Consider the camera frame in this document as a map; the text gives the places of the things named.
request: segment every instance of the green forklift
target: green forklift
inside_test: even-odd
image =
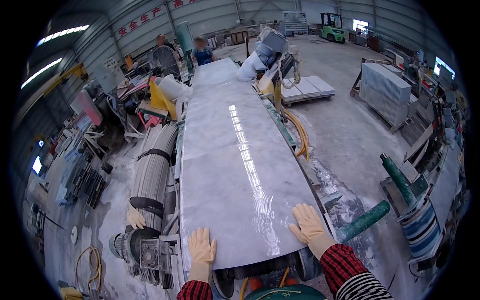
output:
[[[331,12],[323,12],[321,16],[322,28],[318,36],[326,38],[330,42],[345,43],[346,33],[343,29],[342,16]]]

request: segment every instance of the green pipe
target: green pipe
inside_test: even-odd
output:
[[[383,216],[390,211],[390,204],[383,200],[379,204],[375,205],[371,210],[365,214],[359,216],[354,221],[344,225],[336,230],[336,235],[340,243],[345,243],[351,240],[355,236],[361,234],[367,228],[377,223]]]
[[[410,182],[407,180],[407,178],[405,178],[405,175],[403,175],[402,171],[400,171],[400,169],[395,165],[393,160],[387,157],[385,153],[382,153],[380,158],[383,161],[382,166],[385,168],[396,187],[402,194],[403,200],[405,200],[407,206],[410,206],[416,200],[413,191],[410,188]]]

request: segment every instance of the rubber glove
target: rubber glove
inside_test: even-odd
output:
[[[127,212],[127,220],[133,229],[141,228],[143,229],[146,226],[145,218],[142,214],[135,209],[131,204],[129,204],[128,212]]]
[[[320,260],[323,253],[337,242],[324,229],[324,224],[313,206],[297,204],[292,208],[292,214],[300,228],[289,224],[290,231],[302,242],[308,245],[313,255]]]
[[[210,231],[199,227],[188,237],[188,248],[192,256],[192,266],[188,280],[199,280],[208,283],[212,273],[212,264],[216,254],[216,239],[210,244]]]

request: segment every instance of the polished marble surface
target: polished marble surface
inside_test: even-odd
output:
[[[236,71],[224,59],[198,67],[193,77],[180,178],[185,271],[188,236],[198,227],[217,239],[213,269],[223,269],[304,248],[288,229],[291,209],[298,203],[318,208],[290,147]]]

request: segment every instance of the metal rack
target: metal rack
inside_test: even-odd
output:
[[[285,32],[299,32],[308,35],[308,25],[306,12],[283,11],[283,22],[285,23]]]

